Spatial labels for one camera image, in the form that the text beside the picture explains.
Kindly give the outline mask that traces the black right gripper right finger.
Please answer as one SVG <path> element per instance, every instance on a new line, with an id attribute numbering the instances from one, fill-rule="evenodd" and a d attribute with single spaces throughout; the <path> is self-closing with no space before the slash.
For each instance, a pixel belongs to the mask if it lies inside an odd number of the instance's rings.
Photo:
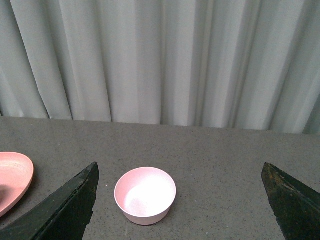
<path id="1" fill-rule="evenodd" d="M 320 238 L 320 193 L 265 162 L 261 179 L 286 240 Z"/>

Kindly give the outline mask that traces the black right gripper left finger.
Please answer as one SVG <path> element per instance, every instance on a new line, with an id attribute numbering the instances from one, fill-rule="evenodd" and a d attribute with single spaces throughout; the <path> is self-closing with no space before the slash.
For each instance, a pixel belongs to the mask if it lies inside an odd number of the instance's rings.
<path id="1" fill-rule="evenodd" d="M 100 173 L 93 162 L 25 215 L 1 229 L 2 240 L 81 240 L 93 215 Z"/>

